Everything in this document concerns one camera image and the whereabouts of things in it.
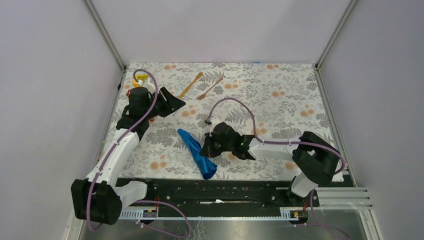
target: brown spoon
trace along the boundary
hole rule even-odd
[[[200,95],[200,96],[198,96],[196,99],[197,100],[202,100],[202,99],[204,99],[205,97],[206,97],[206,94],[211,90],[211,89],[213,89],[217,84],[219,84],[222,80],[223,80],[224,78],[223,77],[221,77],[218,81],[216,81],[215,82],[215,84],[214,85],[212,85],[205,93],[203,93],[202,95]]]

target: reflective metal surface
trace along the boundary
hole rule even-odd
[[[316,210],[316,215],[324,224],[343,229],[351,240],[367,239],[361,219],[355,210]],[[309,216],[309,223],[316,222]],[[189,240],[333,240],[320,227],[280,227],[290,225],[288,221],[191,221],[193,228]],[[156,220],[151,224],[179,235],[187,231],[185,222]],[[86,227],[81,240],[176,240],[178,238],[165,235],[146,227],[140,228],[133,220],[119,220],[115,225],[104,225],[96,232]]]

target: folded blue towel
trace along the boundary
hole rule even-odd
[[[209,158],[200,156],[200,150],[202,149],[202,146],[198,141],[196,141],[196,139],[193,138],[189,132],[186,132],[181,128],[178,129],[177,132],[181,136],[185,145],[187,145],[191,155],[193,155],[194,161],[200,169],[200,173],[203,176],[203,179],[208,180],[212,178],[217,172],[217,165],[211,162]]]

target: wooden utensil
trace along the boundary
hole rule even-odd
[[[215,84],[214,85],[212,85],[205,93],[203,93],[202,95],[200,95],[200,96],[198,96],[196,99],[197,100],[202,100],[202,99],[204,99],[205,97],[206,97],[206,94],[211,90],[211,89],[213,89],[217,84],[219,84],[222,80],[223,80],[224,78],[223,77],[221,77],[218,81],[216,81],[215,82]]]
[[[201,76],[203,76],[203,72],[199,72],[196,78],[184,89],[184,91],[182,91],[182,93],[178,96],[178,98],[181,99],[182,97],[184,97],[184,95],[186,95],[186,93],[190,90],[193,84],[195,84],[195,82],[199,80]]]

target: tabletop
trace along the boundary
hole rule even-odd
[[[246,104],[255,115],[261,138],[288,139],[311,131],[333,145],[330,122],[311,64],[261,63],[131,63],[125,73],[105,145],[111,144],[116,123],[128,105],[126,93],[133,88],[133,72],[145,69],[158,86],[178,96],[195,79],[203,76],[182,98],[186,105],[173,114],[155,117],[138,146],[124,165],[122,178],[202,179],[191,153],[177,134],[190,132],[203,144],[203,132],[211,107],[220,99],[232,97]],[[218,83],[202,100],[196,98]],[[225,121],[240,134],[253,134],[247,111],[235,101],[220,103],[213,117]],[[281,159],[241,160],[229,152],[211,158],[217,165],[212,180],[291,181],[301,173],[291,161]],[[343,181],[341,173],[333,181]]]

